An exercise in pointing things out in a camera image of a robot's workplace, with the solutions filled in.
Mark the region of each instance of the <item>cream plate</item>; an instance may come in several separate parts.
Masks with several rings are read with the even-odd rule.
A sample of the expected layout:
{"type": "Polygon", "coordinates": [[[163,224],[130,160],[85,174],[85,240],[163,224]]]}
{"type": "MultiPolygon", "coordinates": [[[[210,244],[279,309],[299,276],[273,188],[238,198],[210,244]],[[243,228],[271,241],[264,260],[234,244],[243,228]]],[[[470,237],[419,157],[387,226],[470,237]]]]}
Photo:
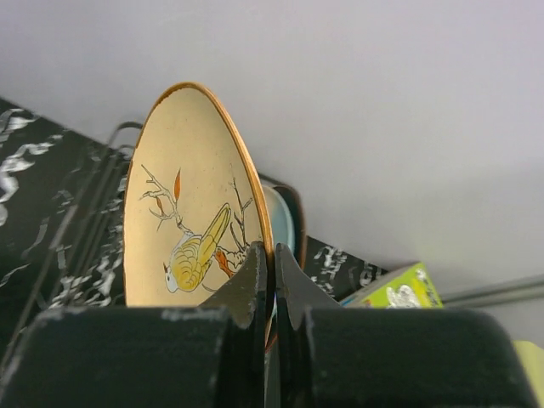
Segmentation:
{"type": "Polygon", "coordinates": [[[264,194],[217,98],[182,82],[155,103],[136,144],[124,212],[128,306],[208,299],[262,241],[273,257],[264,194]]]}

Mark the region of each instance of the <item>yellow-green package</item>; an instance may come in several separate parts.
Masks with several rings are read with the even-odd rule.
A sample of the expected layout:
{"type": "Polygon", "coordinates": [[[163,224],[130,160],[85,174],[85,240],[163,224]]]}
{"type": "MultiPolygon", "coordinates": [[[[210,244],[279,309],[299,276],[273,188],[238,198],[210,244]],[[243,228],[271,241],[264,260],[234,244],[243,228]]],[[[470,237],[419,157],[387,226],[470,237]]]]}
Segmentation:
{"type": "Polygon", "coordinates": [[[423,263],[383,275],[340,304],[346,308],[441,308],[439,294],[423,263]]]}
{"type": "Polygon", "coordinates": [[[518,340],[513,343],[535,390],[536,399],[544,408],[544,350],[531,342],[518,340]]]}

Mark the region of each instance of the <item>metal rod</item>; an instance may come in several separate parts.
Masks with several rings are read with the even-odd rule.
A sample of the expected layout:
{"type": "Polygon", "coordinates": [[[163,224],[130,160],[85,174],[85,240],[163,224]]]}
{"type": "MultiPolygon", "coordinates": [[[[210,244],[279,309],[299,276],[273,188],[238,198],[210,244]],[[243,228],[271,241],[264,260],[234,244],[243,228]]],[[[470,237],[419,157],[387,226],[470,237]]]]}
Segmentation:
{"type": "Polygon", "coordinates": [[[94,222],[92,222],[88,228],[85,228],[85,230],[80,231],[81,236],[78,236],[75,240],[75,244],[71,246],[70,253],[67,257],[67,261],[65,263],[65,267],[61,270],[61,273],[59,274],[54,288],[51,291],[50,297],[49,297],[49,303],[51,303],[52,299],[56,296],[58,290],[60,289],[60,282],[62,281],[62,278],[68,274],[70,270],[73,271],[73,275],[75,278],[79,277],[81,274],[80,271],[83,268],[83,265],[85,264],[86,260],[89,257],[90,247],[92,246],[93,242],[95,240],[99,241],[102,233],[102,228],[100,228],[100,220],[102,217],[100,217],[101,210],[104,206],[107,205],[108,196],[107,194],[103,194],[104,191],[107,191],[110,187],[108,181],[110,180],[111,170],[115,166],[115,161],[111,159],[108,163],[108,166],[106,170],[104,171],[103,180],[104,183],[101,182],[99,185],[102,187],[102,189],[98,188],[99,191],[96,192],[97,198],[102,198],[102,203],[95,207],[92,206],[88,209],[88,215],[87,217],[92,218],[93,216],[96,218],[94,222]],[[72,268],[72,261],[78,257],[76,267],[72,268]]]}
{"type": "Polygon", "coordinates": [[[480,308],[544,297],[544,275],[440,296],[447,307],[480,308]]]}
{"type": "MultiPolygon", "coordinates": [[[[42,267],[40,268],[37,278],[34,282],[34,285],[31,289],[31,293],[29,297],[26,300],[25,307],[23,308],[19,320],[17,321],[17,324],[15,326],[15,329],[13,331],[13,334],[10,338],[10,341],[8,343],[8,347],[6,348],[4,355],[2,357],[2,360],[0,361],[0,377],[4,373],[7,364],[9,363],[11,356],[13,355],[13,352],[15,350],[15,347],[17,345],[17,340],[19,339],[20,333],[22,329],[24,328],[26,322],[28,321],[28,318],[30,316],[32,307],[34,303],[36,302],[37,296],[40,294],[40,289],[43,285],[43,282],[45,281],[46,276],[48,275],[49,267],[51,266],[51,263],[53,262],[54,255],[56,254],[59,244],[62,242],[63,237],[65,236],[65,233],[67,231],[67,227],[70,224],[71,220],[73,219],[75,213],[77,212],[77,209],[79,208],[80,202],[87,192],[91,182],[93,181],[94,175],[99,171],[100,166],[102,165],[103,160],[108,156],[108,154],[112,151],[113,143],[118,136],[119,132],[126,128],[138,128],[141,129],[142,125],[138,122],[124,122],[121,125],[119,125],[114,132],[111,134],[111,136],[108,138],[107,143],[104,145],[100,155],[99,159],[93,164],[93,167],[91,168],[91,172],[88,175],[88,177],[85,179],[85,181],[82,184],[82,188],[79,189],[79,191],[76,193],[74,197],[74,201],[72,202],[72,205],[70,209],[66,212],[66,215],[64,216],[62,222],[60,223],[60,227],[57,229],[57,232],[54,236],[54,238],[51,241],[51,244],[48,247],[48,252],[45,256],[44,262],[42,263],[42,267]]],[[[93,207],[96,206],[96,201],[98,199],[94,199],[91,202],[91,210],[93,210],[93,207]]],[[[87,226],[89,217],[86,217],[80,226],[80,231],[78,234],[77,239],[81,240],[81,237],[85,233],[85,229],[87,226]]],[[[66,268],[63,268],[61,270],[61,274],[66,272],[66,268]]]]}
{"type": "Polygon", "coordinates": [[[94,260],[94,257],[99,250],[100,242],[102,241],[102,237],[104,234],[104,231],[110,222],[113,212],[106,212],[105,207],[107,206],[107,203],[111,201],[111,193],[116,192],[116,187],[119,184],[119,180],[117,179],[122,174],[122,170],[124,170],[124,163],[121,163],[120,166],[116,167],[115,172],[110,176],[110,186],[106,189],[106,191],[109,192],[109,194],[105,195],[105,205],[103,208],[100,209],[99,213],[96,214],[96,220],[93,223],[93,228],[98,232],[97,234],[91,235],[90,239],[86,242],[86,248],[85,248],[85,257],[82,257],[83,260],[82,263],[79,263],[78,268],[74,270],[74,281],[71,283],[71,288],[68,291],[68,298],[66,299],[69,304],[73,304],[76,299],[73,298],[71,295],[72,293],[77,293],[81,286],[83,285],[83,281],[85,278],[87,278],[91,274],[90,266],[91,263],[94,260]]]}
{"type": "MultiPolygon", "coordinates": [[[[92,180],[94,178],[94,175],[98,172],[100,166],[102,165],[102,162],[108,156],[108,153],[112,152],[112,147],[111,146],[113,145],[113,142],[116,140],[117,136],[119,135],[119,132],[121,132],[123,129],[126,129],[126,128],[134,128],[134,127],[138,127],[138,126],[140,126],[140,125],[139,125],[139,123],[136,123],[136,122],[124,122],[124,123],[122,123],[122,124],[120,124],[119,126],[116,127],[116,129],[113,131],[113,133],[111,134],[111,136],[110,136],[110,138],[108,140],[108,144],[105,147],[104,154],[94,164],[93,169],[91,170],[91,173],[89,174],[89,177],[86,180],[86,183],[84,184],[84,189],[81,188],[80,191],[78,191],[78,195],[81,192],[80,200],[84,196],[84,194],[87,192],[87,189],[88,189],[89,185],[91,184],[91,182],[92,182],[92,180]]],[[[80,243],[83,240],[83,237],[88,232],[88,228],[87,228],[88,222],[89,222],[90,218],[92,217],[92,214],[93,214],[94,210],[96,209],[100,198],[102,198],[102,193],[103,193],[103,191],[104,191],[104,189],[105,189],[105,187],[107,185],[107,182],[108,182],[108,177],[107,176],[109,176],[109,173],[113,169],[114,164],[115,164],[114,161],[110,161],[108,163],[108,166],[106,168],[106,174],[105,174],[106,177],[102,177],[102,179],[99,181],[99,185],[97,187],[96,194],[93,195],[93,198],[91,199],[91,202],[89,204],[87,215],[82,220],[82,222],[80,224],[80,227],[79,227],[79,231],[78,231],[76,237],[74,238],[74,241],[72,242],[71,250],[68,253],[68,256],[66,257],[66,262],[64,263],[63,268],[60,271],[59,276],[56,279],[56,282],[54,283],[54,287],[53,287],[53,290],[51,291],[51,294],[49,296],[48,303],[51,303],[51,301],[54,298],[55,294],[60,289],[60,282],[62,281],[62,278],[64,278],[68,274],[68,270],[69,270],[69,268],[71,266],[71,263],[74,260],[74,256],[77,253],[77,249],[79,248],[80,243]]]]}

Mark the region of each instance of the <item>clamp jaw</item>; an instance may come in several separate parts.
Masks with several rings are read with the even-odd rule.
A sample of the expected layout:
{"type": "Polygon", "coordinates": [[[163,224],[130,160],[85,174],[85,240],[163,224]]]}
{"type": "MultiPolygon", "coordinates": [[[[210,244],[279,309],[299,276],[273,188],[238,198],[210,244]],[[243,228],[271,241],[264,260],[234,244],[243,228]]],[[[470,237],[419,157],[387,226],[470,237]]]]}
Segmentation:
{"type": "Polygon", "coordinates": [[[259,407],[265,394],[281,407],[537,407],[486,314],[343,309],[286,246],[269,271],[258,242],[198,308],[43,312],[0,384],[0,408],[259,407]],[[274,295],[278,342],[265,365],[274,295]]]}

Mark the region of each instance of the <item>painted bird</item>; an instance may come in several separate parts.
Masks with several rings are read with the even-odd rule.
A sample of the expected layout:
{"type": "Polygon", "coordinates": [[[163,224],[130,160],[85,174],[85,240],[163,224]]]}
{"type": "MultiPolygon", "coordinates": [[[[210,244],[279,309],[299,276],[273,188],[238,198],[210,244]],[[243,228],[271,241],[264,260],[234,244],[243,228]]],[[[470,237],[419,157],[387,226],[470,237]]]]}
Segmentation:
{"type": "Polygon", "coordinates": [[[178,289],[193,292],[201,284],[229,222],[230,205],[225,203],[204,234],[184,234],[172,251],[169,266],[163,264],[171,293],[178,289]]]}

